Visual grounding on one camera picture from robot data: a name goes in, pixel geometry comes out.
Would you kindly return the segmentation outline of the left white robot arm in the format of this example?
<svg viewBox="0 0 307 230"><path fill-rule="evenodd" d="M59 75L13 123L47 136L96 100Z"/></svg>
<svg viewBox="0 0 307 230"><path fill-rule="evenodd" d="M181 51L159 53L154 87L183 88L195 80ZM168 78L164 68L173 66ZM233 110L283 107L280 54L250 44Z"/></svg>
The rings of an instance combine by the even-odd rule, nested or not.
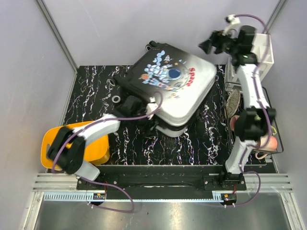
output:
<svg viewBox="0 0 307 230"><path fill-rule="evenodd" d="M163 95L155 92L146 106L146 113L142 116L116 117L107 114L76 129L62 126L46 153L46 157L52 161L51 171L54 173L55 167L59 166L66 174L74 174L86 180L92 189L100 189L104 183L103 177L95 165L84 159L86 148L100 138L117 132L122 121L151 119L160 110L162 103Z"/></svg>

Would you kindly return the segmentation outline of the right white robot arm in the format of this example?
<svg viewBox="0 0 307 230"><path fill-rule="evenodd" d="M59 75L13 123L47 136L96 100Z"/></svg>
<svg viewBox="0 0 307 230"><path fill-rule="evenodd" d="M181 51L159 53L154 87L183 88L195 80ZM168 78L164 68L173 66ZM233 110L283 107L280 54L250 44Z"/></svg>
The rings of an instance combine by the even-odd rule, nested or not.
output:
<svg viewBox="0 0 307 230"><path fill-rule="evenodd" d="M218 177L218 185L224 190L234 186L233 175L243 174L245 163L261 137L271 134L271 121L276 116L276 110L264 97L259 78L260 63L252 52L255 35L255 27L244 25L236 38L232 38L226 30L213 31L207 40L199 44L206 54L215 48L215 54L225 52L231 56L243 93L244 111L235 122L235 143L222 175Z"/></svg>

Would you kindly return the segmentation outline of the white black space suitcase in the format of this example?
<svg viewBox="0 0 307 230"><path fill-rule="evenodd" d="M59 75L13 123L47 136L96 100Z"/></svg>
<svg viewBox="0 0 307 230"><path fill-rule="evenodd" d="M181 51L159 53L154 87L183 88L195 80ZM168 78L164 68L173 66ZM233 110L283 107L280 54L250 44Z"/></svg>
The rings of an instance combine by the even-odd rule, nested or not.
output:
<svg viewBox="0 0 307 230"><path fill-rule="evenodd" d="M214 64L167 43L150 41L147 52L123 75L110 79L126 96L142 99L145 106L155 92L163 95L160 110L139 127L157 129L175 138L199 113L199 107L215 82Z"/></svg>

